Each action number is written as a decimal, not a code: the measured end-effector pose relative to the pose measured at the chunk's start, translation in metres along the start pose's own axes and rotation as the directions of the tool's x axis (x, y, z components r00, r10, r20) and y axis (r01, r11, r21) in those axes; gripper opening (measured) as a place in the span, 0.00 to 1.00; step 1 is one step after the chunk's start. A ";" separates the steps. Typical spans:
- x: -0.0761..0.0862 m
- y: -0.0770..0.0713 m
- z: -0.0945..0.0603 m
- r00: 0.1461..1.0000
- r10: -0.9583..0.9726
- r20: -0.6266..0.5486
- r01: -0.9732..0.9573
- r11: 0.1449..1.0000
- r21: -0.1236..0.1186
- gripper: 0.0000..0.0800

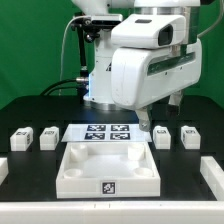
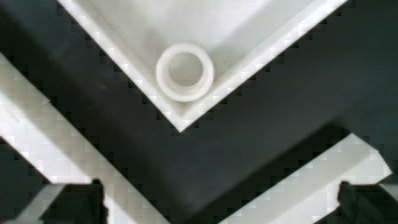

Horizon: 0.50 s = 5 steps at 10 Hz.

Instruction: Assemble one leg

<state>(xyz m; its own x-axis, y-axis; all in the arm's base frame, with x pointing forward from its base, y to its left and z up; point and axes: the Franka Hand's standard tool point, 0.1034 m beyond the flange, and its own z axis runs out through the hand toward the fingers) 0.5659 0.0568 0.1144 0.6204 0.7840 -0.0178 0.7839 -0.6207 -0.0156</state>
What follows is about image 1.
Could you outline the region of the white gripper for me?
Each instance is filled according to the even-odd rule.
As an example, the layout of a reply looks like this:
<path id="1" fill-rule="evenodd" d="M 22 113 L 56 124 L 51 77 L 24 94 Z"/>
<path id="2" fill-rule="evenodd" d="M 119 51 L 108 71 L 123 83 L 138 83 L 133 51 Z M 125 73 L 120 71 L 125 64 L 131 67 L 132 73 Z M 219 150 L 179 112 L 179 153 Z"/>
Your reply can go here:
<path id="1" fill-rule="evenodd" d="M 118 48 L 112 57 L 111 93 L 116 105 L 137 110 L 139 128 L 151 129 L 151 113 L 146 105 L 170 95 L 168 113 L 178 115 L 182 101 L 182 89 L 198 82 L 201 74 L 201 41 L 187 46 L 187 55 L 171 68 L 149 73 L 149 65 L 155 60 L 157 67 L 169 60 L 171 48 L 156 50 Z"/>

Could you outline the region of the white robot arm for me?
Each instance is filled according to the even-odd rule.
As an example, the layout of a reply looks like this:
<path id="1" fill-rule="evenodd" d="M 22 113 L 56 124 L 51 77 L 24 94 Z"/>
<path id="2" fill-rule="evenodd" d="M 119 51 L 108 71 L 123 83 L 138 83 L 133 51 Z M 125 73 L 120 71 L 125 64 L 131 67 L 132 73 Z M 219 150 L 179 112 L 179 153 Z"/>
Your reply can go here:
<path id="1" fill-rule="evenodd" d="M 126 109 L 148 131 L 148 107 L 182 91 L 201 74 L 200 7 L 214 0 L 71 0 L 83 17 L 74 24 L 94 44 L 95 65 L 84 102 L 99 109 Z"/>

